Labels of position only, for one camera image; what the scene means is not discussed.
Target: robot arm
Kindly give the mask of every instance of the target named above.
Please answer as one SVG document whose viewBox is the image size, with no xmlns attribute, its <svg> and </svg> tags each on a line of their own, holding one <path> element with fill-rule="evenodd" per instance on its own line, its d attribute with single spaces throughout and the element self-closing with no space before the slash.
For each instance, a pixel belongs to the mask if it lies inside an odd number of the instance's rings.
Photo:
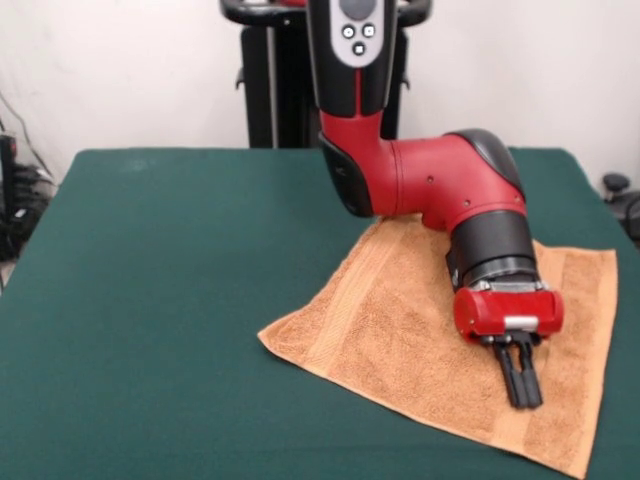
<svg viewBox="0 0 640 480">
<path fill-rule="evenodd" d="M 449 234 L 460 334 L 493 348 L 514 407 L 540 406 L 532 350 L 561 329 L 563 303 L 538 273 L 508 149 L 478 129 L 422 140 L 380 137 L 395 0 L 307 0 L 306 15 L 320 141 L 342 203 L 360 217 L 420 213 L 425 227 Z M 520 369 L 511 345 L 519 347 Z"/>
</svg>

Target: black cable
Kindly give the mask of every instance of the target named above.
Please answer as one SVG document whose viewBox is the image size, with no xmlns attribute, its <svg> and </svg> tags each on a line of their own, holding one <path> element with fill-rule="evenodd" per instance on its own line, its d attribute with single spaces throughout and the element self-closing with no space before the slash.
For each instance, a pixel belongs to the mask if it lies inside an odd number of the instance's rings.
<svg viewBox="0 0 640 480">
<path fill-rule="evenodd" d="M 44 169 L 44 171 L 47 172 L 49 177 L 53 178 L 53 174 L 51 173 L 51 170 L 49 170 L 49 167 L 47 167 L 47 164 L 44 162 L 42 157 L 38 154 L 38 152 L 34 148 L 33 144 L 31 143 L 31 138 L 29 138 L 29 132 L 27 130 L 27 124 L 25 123 L 24 119 L 18 114 L 18 112 L 16 112 L 13 109 L 13 107 L 7 101 L 7 99 L 5 98 L 5 96 L 4 96 L 4 94 L 2 93 L 1 90 L 0 90 L 0 100 L 2 101 L 2 103 L 4 103 L 4 106 L 7 107 L 7 110 L 9 110 L 9 112 L 11 112 L 11 114 L 14 117 L 16 117 L 16 120 L 18 120 L 18 122 L 20 122 L 20 125 L 22 126 L 22 131 L 24 132 L 24 139 L 27 142 L 27 145 L 29 146 L 29 149 L 31 150 L 31 153 L 33 153 L 33 156 L 36 157 L 36 160 L 38 161 L 40 166 Z"/>
</svg>

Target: green tablecloth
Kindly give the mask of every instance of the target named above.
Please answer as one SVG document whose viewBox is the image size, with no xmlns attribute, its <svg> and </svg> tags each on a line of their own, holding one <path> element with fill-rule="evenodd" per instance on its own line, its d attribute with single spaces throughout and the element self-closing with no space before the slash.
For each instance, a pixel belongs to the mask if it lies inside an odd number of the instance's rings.
<svg viewBox="0 0 640 480">
<path fill-rule="evenodd" d="M 618 251 L 589 478 L 633 478 L 640 256 L 571 156 L 514 155 L 538 240 Z M 263 349 L 367 225 L 315 151 L 80 154 L 0 301 L 0 478 L 563 478 Z"/>
</svg>

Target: towel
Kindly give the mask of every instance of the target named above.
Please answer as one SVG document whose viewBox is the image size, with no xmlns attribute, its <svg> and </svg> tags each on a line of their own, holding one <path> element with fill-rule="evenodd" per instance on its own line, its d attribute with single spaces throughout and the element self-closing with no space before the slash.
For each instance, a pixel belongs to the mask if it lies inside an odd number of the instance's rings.
<svg viewBox="0 0 640 480">
<path fill-rule="evenodd" d="M 274 355 L 424 425 L 586 477 L 617 307 L 615 251 L 533 242 L 564 326 L 534 353 L 544 404 L 511 407 L 491 349 L 455 329 L 446 233 L 370 226 L 304 307 L 258 332 Z"/>
</svg>

